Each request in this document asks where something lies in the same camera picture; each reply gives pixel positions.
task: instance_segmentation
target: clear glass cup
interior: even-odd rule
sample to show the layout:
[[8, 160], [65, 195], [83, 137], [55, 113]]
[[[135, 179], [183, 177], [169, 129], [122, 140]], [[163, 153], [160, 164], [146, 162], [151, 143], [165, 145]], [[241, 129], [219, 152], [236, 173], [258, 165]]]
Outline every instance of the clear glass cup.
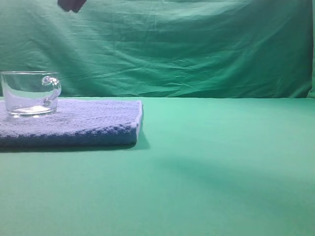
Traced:
[[2, 92], [6, 110], [11, 115], [39, 116], [57, 110], [61, 84], [57, 72], [1, 72]]

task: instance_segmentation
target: mug handle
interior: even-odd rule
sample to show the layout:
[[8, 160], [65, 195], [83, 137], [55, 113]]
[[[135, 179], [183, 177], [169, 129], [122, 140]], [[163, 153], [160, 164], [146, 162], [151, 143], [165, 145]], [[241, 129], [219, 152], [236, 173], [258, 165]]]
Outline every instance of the mug handle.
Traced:
[[60, 95], [61, 93], [61, 84], [60, 81], [54, 77], [45, 76], [42, 79], [42, 84], [44, 86], [53, 85], [54, 90], [53, 94], [49, 97], [45, 97], [42, 106], [48, 107], [50, 104]]

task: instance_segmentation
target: blue towel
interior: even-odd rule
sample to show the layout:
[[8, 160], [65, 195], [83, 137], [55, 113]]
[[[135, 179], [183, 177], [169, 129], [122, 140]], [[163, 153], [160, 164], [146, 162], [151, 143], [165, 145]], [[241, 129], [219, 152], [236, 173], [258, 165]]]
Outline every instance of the blue towel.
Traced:
[[15, 118], [0, 102], [0, 147], [116, 146], [136, 143], [141, 101], [60, 99], [55, 114]]

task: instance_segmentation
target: green tabletop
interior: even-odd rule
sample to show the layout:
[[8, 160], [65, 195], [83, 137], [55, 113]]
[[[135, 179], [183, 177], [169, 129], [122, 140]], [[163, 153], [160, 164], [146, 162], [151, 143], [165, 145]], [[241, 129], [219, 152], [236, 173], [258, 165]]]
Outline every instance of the green tabletop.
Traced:
[[315, 235], [315, 100], [141, 100], [134, 147], [2, 150], [0, 236]]

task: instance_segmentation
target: glass rim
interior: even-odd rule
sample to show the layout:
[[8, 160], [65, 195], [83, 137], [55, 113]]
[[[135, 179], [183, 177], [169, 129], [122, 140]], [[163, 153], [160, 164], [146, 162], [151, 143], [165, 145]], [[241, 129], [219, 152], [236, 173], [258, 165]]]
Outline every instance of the glass rim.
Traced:
[[2, 75], [57, 75], [54, 71], [2, 71]]

